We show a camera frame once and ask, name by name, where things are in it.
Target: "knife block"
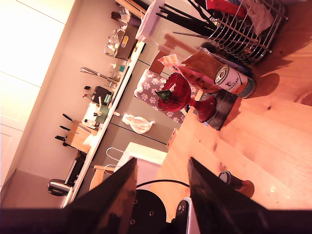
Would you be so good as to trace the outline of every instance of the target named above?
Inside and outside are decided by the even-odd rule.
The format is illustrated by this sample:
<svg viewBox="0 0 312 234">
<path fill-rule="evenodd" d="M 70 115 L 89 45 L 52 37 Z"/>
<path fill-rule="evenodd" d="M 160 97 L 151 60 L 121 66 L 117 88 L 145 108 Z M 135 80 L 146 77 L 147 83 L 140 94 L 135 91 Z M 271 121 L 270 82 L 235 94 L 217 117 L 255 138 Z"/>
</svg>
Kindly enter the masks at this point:
<svg viewBox="0 0 312 234">
<path fill-rule="evenodd" d="M 86 127 L 82 126 L 80 122 L 74 120 L 73 125 L 68 132 L 66 143 L 80 151 L 88 153 L 90 145 L 84 145 L 83 142 L 90 134 L 95 136 L 97 133 L 98 132 L 96 130 L 87 129 Z"/>
</svg>

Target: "screw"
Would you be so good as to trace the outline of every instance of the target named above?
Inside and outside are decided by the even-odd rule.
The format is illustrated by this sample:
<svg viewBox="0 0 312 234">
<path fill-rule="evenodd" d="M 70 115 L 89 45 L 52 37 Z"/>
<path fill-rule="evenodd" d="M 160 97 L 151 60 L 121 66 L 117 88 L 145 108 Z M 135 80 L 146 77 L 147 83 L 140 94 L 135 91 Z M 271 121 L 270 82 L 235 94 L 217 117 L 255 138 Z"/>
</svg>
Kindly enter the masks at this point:
<svg viewBox="0 0 312 234">
<path fill-rule="evenodd" d="M 178 210 L 184 212 L 185 207 L 184 206 L 179 206 Z"/>
</svg>

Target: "red glass vase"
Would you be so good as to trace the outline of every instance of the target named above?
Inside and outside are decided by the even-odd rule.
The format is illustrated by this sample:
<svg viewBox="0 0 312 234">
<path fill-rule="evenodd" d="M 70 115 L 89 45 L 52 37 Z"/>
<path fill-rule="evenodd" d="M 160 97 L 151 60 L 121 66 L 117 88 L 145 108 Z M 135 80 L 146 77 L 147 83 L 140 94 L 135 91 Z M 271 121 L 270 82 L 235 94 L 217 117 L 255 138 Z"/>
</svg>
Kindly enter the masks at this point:
<svg viewBox="0 0 312 234">
<path fill-rule="evenodd" d="M 179 111 L 189 104 L 197 110 L 197 119 L 199 122 L 207 121 L 215 110 L 215 98 L 209 97 L 204 101 L 196 101 L 193 97 L 191 97 L 191 88 L 189 83 L 179 73 L 173 73 L 165 83 L 162 90 L 172 90 L 172 92 L 168 95 L 166 100 L 158 100 L 158 108 L 161 110 Z"/>
</svg>

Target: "tin can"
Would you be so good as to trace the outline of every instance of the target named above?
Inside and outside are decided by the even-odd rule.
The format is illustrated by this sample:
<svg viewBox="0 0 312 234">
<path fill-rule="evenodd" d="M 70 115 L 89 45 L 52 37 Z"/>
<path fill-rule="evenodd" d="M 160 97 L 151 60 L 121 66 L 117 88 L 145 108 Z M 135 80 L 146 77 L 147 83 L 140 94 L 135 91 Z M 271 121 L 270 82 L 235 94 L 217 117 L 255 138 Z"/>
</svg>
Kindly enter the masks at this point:
<svg viewBox="0 0 312 234">
<path fill-rule="evenodd" d="M 256 88 L 253 79 L 226 64 L 217 71 L 214 84 L 242 98 L 250 97 Z"/>
</svg>

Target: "metal wire rack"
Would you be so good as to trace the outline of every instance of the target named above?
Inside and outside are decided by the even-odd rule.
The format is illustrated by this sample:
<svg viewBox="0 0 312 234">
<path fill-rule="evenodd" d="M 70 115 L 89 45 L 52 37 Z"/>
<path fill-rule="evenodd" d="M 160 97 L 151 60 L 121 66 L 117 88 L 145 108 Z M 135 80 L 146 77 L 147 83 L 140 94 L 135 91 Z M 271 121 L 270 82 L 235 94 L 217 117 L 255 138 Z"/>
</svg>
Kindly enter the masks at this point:
<svg viewBox="0 0 312 234">
<path fill-rule="evenodd" d="M 244 18 L 237 17 L 237 13 L 243 7 L 244 1 L 246 0 L 241 1 L 234 16 L 220 12 L 217 16 L 211 17 L 217 29 L 207 39 L 210 43 L 223 49 L 238 60 L 247 64 L 254 64 L 260 61 L 265 54 L 272 53 L 270 48 L 275 34 L 282 20 L 288 20 L 288 17 L 285 16 L 285 5 L 278 0 L 257 0 L 268 9 L 260 31 L 262 31 L 264 22 L 270 14 L 273 17 L 273 23 L 268 29 L 256 35 L 254 24 L 248 17 L 248 13 L 256 1 L 253 0 L 250 7 L 246 9 L 247 14 Z"/>
</svg>

